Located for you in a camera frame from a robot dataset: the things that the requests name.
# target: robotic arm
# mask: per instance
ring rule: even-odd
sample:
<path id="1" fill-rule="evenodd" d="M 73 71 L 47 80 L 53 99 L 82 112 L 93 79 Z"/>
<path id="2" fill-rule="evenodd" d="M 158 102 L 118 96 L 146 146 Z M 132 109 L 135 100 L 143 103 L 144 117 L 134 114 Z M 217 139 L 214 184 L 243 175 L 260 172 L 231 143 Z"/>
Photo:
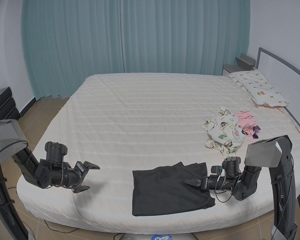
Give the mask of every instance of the robotic arm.
<path id="1" fill-rule="evenodd" d="M 295 224 L 296 191 L 291 149 L 292 142 L 287 135 L 261 140 L 248 145 L 243 172 L 240 172 L 239 168 L 241 159 L 229 157 L 223 161 L 222 166 L 212 166 L 211 173 L 216 173 L 215 175 L 185 180 L 185 183 L 198 186 L 203 190 L 230 191 L 231 196 L 242 201 L 255 193 L 260 171 L 262 167 L 268 167 L 274 200 L 271 240 L 293 240 L 297 225 Z M 225 170 L 224 176 L 221 176 L 222 170 Z"/>
<path id="2" fill-rule="evenodd" d="M 73 193 L 88 190 L 82 182 L 90 169 L 99 166 L 85 161 L 77 161 L 74 168 L 64 162 L 68 148 L 64 144 L 47 142 L 45 144 L 46 159 L 40 162 L 28 148 L 28 142 L 16 120 L 0 120 L 0 163 L 12 157 L 19 166 L 25 180 L 39 188 L 63 187 Z M 35 239 L 22 223 L 10 199 L 6 178 L 0 167 L 0 220 L 15 240 Z"/>

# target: folded black shirt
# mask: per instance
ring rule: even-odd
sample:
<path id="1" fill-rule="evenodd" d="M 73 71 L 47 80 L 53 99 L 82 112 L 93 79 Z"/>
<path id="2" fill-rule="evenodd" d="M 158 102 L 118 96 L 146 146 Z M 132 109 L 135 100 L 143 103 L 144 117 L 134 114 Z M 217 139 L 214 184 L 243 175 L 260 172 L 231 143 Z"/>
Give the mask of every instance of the folded black shirt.
<path id="1" fill-rule="evenodd" d="M 185 184 L 187 179 L 207 176 L 206 163 L 161 166 L 152 170 L 132 171 L 134 190 L 132 215 L 156 216 L 210 208 L 215 199 L 209 190 Z"/>

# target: teal curtain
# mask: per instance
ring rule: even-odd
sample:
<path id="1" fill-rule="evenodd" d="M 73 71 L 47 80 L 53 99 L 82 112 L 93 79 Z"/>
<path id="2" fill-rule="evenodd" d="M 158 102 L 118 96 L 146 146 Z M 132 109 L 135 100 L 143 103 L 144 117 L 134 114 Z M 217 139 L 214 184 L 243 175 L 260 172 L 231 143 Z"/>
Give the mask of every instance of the teal curtain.
<path id="1" fill-rule="evenodd" d="M 93 74 L 124 72 L 119 0 L 24 0 L 24 58 L 36 99 L 71 96 Z"/>
<path id="2" fill-rule="evenodd" d="M 247 53 L 250 0 L 24 0 L 24 58 L 36 99 L 93 74 L 221 75 Z"/>
<path id="3" fill-rule="evenodd" d="M 250 0 L 121 0 L 125 72 L 221 75 L 247 54 Z"/>

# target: floral pillow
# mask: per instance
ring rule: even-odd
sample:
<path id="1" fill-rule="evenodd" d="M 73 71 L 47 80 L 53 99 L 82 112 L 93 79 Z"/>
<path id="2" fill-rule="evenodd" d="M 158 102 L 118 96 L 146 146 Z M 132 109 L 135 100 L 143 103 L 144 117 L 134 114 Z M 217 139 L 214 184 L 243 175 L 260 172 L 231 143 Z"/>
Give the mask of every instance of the floral pillow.
<path id="1" fill-rule="evenodd" d="M 269 84 L 268 80 L 258 70 L 233 72 L 227 76 L 244 87 L 258 105 L 285 107 L 288 104 L 288 101 L 276 88 Z"/>

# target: floor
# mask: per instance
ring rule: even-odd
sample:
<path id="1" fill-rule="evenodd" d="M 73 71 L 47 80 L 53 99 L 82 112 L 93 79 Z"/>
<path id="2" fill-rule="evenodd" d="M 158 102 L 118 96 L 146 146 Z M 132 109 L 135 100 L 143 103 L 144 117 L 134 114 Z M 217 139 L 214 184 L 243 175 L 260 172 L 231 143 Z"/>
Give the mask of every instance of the floor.
<path id="1" fill-rule="evenodd" d="M 28 112 L 18 120 L 18 123 L 24 132 L 25 137 L 29 142 L 29 148 L 34 150 L 40 138 L 44 134 L 51 120 L 56 116 L 59 110 L 67 102 L 68 98 L 42 98 L 37 101 Z M 18 166 L 10 158 L 6 163 L 1 164 L 4 177 L 8 179 L 6 182 L 7 187 L 16 186 L 21 171 Z M 27 211 L 16 194 L 16 189 L 9 190 L 10 196 L 15 200 L 15 208 L 21 218 L 26 224 L 30 226 L 37 240 L 113 240 L 114 233 L 95 232 L 80 229 L 70 234 L 51 231 L 45 225 L 43 219 L 36 218 L 32 213 Z M 242 223 L 237 226 L 228 227 L 219 230 L 212 230 L 206 232 L 194 233 L 199 240 L 259 240 L 270 239 L 271 224 L 274 221 L 273 211 L 255 218 L 249 222 Z M 300 224 L 300 210 L 297 202 L 295 222 Z M 69 232 L 74 228 L 59 225 L 56 223 L 48 223 L 48 225 L 59 231 Z M 7 230 L 4 229 L 3 224 L 0 222 L 1 239 L 11 240 L 11 236 Z M 300 239 L 300 231 L 297 233 L 295 239 Z"/>

